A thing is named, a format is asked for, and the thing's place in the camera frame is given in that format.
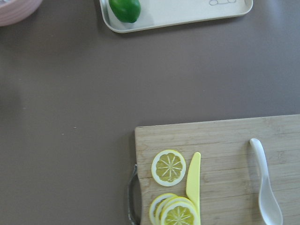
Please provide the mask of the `back stacked lemon slice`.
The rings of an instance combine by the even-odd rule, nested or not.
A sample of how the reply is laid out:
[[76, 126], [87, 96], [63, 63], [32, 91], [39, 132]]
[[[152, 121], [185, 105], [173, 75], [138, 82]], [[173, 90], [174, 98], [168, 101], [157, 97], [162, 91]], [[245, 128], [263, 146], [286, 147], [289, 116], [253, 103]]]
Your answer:
[[177, 195], [173, 194], [173, 193], [165, 193], [165, 194], [161, 194], [159, 196], [157, 196], [152, 203], [150, 204], [150, 209], [149, 209], [149, 218], [150, 221], [153, 225], [156, 224], [156, 220], [155, 220], [155, 211], [158, 207], [158, 204], [161, 203], [163, 200], [169, 198], [169, 197], [176, 197]]

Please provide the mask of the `white ceramic spoon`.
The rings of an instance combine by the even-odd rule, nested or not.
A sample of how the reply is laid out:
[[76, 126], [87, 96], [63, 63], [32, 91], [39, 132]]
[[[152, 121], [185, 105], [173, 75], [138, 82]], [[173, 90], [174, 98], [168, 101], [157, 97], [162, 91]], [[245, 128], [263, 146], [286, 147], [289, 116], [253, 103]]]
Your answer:
[[251, 138], [249, 142], [255, 153], [260, 174], [258, 205], [261, 216], [266, 225], [282, 225], [283, 214], [271, 187], [264, 148], [256, 138]]

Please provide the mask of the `yellow plastic knife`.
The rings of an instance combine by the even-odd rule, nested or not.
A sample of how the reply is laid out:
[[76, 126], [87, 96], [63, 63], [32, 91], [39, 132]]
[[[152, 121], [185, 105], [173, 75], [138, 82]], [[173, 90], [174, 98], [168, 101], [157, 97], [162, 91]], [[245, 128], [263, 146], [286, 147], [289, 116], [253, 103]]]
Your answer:
[[190, 161], [187, 173], [186, 194], [188, 199], [193, 203], [197, 217], [198, 224], [201, 224], [200, 218], [200, 167], [201, 154], [196, 152]]

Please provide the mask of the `green lime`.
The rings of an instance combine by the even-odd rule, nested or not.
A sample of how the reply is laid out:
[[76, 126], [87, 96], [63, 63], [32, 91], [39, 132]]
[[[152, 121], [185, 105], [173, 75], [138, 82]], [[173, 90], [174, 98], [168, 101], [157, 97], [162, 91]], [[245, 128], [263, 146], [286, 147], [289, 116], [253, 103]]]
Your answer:
[[117, 19], [123, 23], [135, 23], [141, 12], [138, 0], [109, 0], [109, 5]]

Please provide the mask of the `pink ribbed bowl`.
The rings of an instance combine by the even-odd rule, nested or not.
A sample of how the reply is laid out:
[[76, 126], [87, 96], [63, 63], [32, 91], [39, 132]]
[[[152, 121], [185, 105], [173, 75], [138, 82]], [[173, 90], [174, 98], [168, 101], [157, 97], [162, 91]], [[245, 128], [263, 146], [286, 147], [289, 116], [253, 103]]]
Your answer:
[[1, 0], [0, 26], [18, 23], [33, 14], [42, 0]]

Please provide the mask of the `bamboo cutting board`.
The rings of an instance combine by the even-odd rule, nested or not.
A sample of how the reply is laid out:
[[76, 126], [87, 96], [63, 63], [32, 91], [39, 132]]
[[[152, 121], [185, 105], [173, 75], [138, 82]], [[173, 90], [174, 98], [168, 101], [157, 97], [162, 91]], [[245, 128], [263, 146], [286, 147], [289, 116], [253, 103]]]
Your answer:
[[200, 204], [203, 225], [262, 225], [258, 207], [260, 179], [249, 140], [260, 140], [271, 186], [285, 225], [300, 222], [300, 117], [284, 115], [157, 125], [135, 129], [141, 224], [150, 224], [149, 207], [160, 194], [186, 194], [186, 181], [157, 184], [151, 163], [162, 150], [180, 152], [189, 163], [201, 153]]

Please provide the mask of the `single lemon slice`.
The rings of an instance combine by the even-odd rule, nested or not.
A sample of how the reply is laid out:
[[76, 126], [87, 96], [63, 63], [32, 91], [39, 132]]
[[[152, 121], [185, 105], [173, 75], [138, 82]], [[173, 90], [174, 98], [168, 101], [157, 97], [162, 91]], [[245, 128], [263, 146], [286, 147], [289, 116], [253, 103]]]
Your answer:
[[152, 160], [151, 174], [159, 185], [171, 187], [182, 181], [186, 168], [186, 161], [178, 151], [163, 150]]

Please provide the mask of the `cream rabbit tray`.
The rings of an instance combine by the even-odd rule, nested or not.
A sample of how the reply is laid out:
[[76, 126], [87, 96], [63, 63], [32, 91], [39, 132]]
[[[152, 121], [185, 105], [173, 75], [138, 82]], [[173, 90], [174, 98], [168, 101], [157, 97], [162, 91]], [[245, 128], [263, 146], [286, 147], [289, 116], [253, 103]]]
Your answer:
[[243, 16], [252, 9], [253, 3], [252, 0], [141, 0], [140, 16], [134, 23], [119, 21], [107, 0], [101, 0], [100, 7], [110, 30], [129, 33]]

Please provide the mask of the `front stacked lemon slice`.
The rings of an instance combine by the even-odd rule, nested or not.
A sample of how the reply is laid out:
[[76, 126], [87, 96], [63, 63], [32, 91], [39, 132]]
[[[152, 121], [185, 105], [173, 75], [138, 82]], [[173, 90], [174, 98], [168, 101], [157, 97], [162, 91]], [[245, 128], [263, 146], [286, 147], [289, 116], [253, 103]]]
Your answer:
[[200, 225], [196, 208], [187, 202], [178, 201], [167, 206], [161, 214], [161, 225]]

